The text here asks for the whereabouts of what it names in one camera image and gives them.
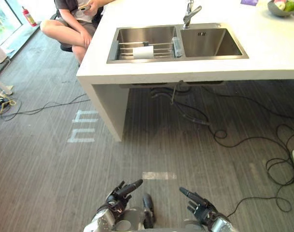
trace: dish rack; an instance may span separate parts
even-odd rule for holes
[[[119,59],[134,59],[133,48],[144,46],[154,47],[154,58],[174,57],[173,43],[130,42],[119,43]]]
[[[130,60],[134,59],[133,48],[153,46],[154,58],[179,58],[182,56],[181,41],[173,37],[170,43],[149,43],[144,42],[127,42],[119,43],[115,41],[109,54],[109,60]]]

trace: person's knee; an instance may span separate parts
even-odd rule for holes
[[[72,46],[72,51],[75,55],[78,55],[78,56],[84,56],[85,55],[85,52],[86,52],[86,49],[84,47],[81,47],[81,46],[77,46],[77,45],[73,45]]]
[[[48,33],[48,30],[49,30],[49,20],[44,20],[41,22],[41,31],[44,33],[44,34],[47,34]]]

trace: window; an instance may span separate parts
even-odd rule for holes
[[[20,26],[21,22],[13,13],[7,2],[5,0],[0,0],[0,45]]]

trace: green apple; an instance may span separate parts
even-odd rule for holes
[[[294,2],[292,1],[286,2],[284,11],[286,12],[294,11]]]

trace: faucet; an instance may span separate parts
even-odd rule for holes
[[[183,18],[183,21],[184,21],[183,29],[189,28],[191,23],[191,18],[194,15],[196,15],[202,8],[201,6],[198,6],[194,11],[192,11],[193,4],[194,4],[194,0],[187,1],[186,15]]]

